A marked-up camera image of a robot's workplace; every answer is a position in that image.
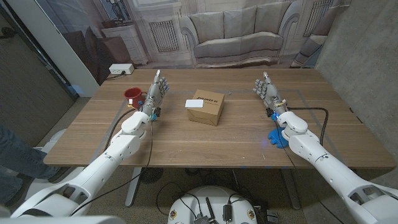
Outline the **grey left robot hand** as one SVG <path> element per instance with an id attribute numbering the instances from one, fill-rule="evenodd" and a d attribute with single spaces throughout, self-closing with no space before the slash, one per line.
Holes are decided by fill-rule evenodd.
<path id="1" fill-rule="evenodd" d="M 155 74 L 154 81 L 146 94 L 145 102 L 141 106 L 141 111 L 155 120 L 160 116 L 161 104 L 165 94 L 169 90 L 169 84 L 165 77 L 160 77 L 160 70 Z"/>

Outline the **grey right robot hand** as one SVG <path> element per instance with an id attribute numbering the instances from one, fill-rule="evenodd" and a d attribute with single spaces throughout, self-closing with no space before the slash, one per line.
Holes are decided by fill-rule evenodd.
<path id="1" fill-rule="evenodd" d="M 263 100 L 268 116 L 279 117 L 287 111 L 286 101 L 282 99 L 267 72 L 263 73 L 264 79 L 257 79 L 254 83 L 253 92 Z"/>

